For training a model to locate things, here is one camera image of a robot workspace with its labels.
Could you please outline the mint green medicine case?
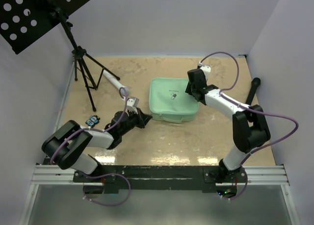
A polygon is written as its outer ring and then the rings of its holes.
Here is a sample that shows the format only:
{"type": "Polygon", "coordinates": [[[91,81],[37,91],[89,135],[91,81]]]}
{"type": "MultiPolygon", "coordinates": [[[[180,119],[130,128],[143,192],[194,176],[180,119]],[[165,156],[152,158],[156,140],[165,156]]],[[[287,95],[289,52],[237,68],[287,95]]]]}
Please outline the mint green medicine case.
{"type": "Polygon", "coordinates": [[[149,110],[153,120],[191,122],[199,110],[193,96],[185,92],[188,79],[154,78],[150,83],[149,110]]]}

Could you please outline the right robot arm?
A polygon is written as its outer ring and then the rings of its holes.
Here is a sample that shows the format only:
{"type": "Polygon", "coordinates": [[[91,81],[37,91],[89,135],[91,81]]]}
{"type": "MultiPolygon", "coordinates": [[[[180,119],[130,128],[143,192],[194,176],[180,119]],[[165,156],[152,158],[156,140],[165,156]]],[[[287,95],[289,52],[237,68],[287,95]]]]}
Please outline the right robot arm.
{"type": "Polygon", "coordinates": [[[251,81],[246,102],[241,103],[234,99],[231,101],[224,99],[217,86],[208,85],[207,75],[209,74],[210,67],[208,66],[188,71],[185,92],[203,105],[215,108],[232,121],[235,145],[228,155],[220,160],[216,176],[217,181],[230,182],[235,178],[236,171],[240,169],[245,157],[270,140],[265,116],[254,112],[263,112],[263,109],[259,105],[251,106],[261,81],[259,78],[251,81]]]}

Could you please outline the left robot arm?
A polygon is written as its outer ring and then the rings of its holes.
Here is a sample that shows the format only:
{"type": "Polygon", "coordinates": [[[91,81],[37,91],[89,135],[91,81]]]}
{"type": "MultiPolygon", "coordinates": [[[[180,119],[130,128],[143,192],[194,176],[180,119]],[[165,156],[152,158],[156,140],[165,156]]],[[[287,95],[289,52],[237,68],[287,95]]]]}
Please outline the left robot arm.
{"type": "Polygon", "coordinates": [[[69,120],[42,144],[42,151],[50,157],[51,164],[61,169],[72,168],[84,173],[91,182],[101,178],[100,163],[84,153],[87,147],[101,147],[112,150],[122,142],[122,136],[137,127],[144,129],[152,116],[136,112],[117,112],[105,129],[84,128],[74,120],[69,120]]]}

